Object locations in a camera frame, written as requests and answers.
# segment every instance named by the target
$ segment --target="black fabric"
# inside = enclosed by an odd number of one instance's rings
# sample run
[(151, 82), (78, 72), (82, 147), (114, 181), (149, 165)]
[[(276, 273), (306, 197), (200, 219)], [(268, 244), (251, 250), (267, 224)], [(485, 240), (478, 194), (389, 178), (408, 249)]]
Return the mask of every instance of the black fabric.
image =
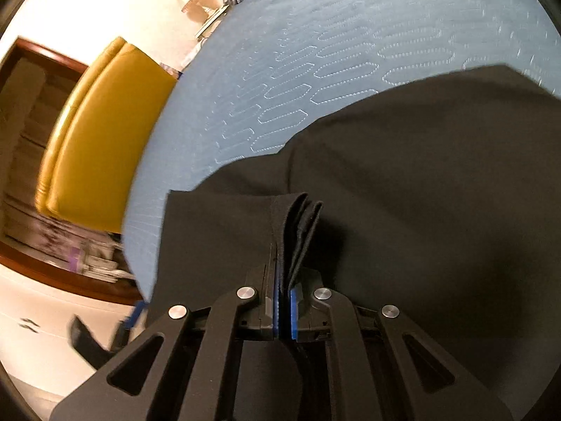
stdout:
[[(221, 261), (238, 247), (265, 260), (270, 198), (302, 191), (324, 204), (305, 266), (358, 305), (397, 305), (522, 419), (561, 362), (561, 102), (507, 67), (452, 73), (221, 168), (169, 197), (151, 310), (239, 285), (243, 271)], [(235, 232), (207, 230), (218, 214)]]

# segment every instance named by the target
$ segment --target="silver screw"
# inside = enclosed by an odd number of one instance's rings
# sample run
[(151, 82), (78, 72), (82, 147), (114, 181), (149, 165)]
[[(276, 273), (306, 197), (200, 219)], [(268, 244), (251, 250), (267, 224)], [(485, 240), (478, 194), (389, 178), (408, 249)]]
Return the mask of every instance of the silver screw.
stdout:
[(399, 315), (399, 309), (395, 305), (384, 305), (382, 315), (386, 318), (396, 318)]
[(238, 298), (250, 299), (255, 295), (255, 290), (251, 286), (242, 286), (237, 292)]
[(187, 309), (182, 305), (174, 305), (168, 310), (168, 315), (174, 320), (179, 320), (187, 315)]
[(316, 299), (324, 301), (331, 298), (331, 290), (329, 288), (318, 288), (313, 292)]

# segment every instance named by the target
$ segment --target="yellow cushion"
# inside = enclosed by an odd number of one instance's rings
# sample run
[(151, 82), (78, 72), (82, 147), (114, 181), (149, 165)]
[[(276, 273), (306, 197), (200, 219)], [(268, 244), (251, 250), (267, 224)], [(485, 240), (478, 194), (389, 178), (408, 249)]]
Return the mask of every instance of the yellow cushion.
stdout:
[(51, 134), (35, 205), (120, 232), (136, 166), (176, 80), (117, 38), (79, 80)]

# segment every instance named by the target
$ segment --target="white cabinet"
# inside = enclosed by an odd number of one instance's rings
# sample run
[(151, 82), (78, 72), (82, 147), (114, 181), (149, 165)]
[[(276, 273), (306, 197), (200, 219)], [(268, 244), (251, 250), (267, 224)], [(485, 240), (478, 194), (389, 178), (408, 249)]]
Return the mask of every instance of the white cabinet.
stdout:
[(108, 347), (132, 309), (61, 291), (0, 265), (0, 360), (13, 377), (66, 396), (94, 372), (69, 345), (74, 315)]

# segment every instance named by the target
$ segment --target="yellow leather headboard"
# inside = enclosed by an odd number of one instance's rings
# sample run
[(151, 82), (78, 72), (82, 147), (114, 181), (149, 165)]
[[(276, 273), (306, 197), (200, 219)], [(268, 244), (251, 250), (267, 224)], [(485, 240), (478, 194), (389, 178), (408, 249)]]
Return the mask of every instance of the yellow leather headboard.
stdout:
[(38, 211), (120, 232), (136, 166), (175, 83), (141, 50), (115, 39), (58, 118), (41, 162)]

